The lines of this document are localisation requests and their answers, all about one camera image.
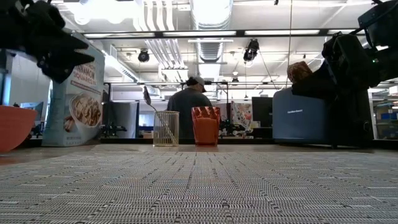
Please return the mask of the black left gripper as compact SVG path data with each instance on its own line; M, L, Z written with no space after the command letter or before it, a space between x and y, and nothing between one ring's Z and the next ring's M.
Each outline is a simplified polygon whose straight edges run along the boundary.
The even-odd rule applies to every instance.
M65 21L56 7L37 1L25 9L29 28L27 51L34 56L42 73L52 81L62 83L76 66L95 60L75 51L87 49L88 44L63 30Z

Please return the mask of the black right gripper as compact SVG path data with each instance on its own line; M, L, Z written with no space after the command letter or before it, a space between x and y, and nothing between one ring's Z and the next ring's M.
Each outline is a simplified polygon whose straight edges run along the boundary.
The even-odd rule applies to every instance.
M325 60L306 78L307 82L292 85L294 95L332 100L336 97L335 85L366 90L381 82L377 65L353 34L335 33L323 44L322 56Z

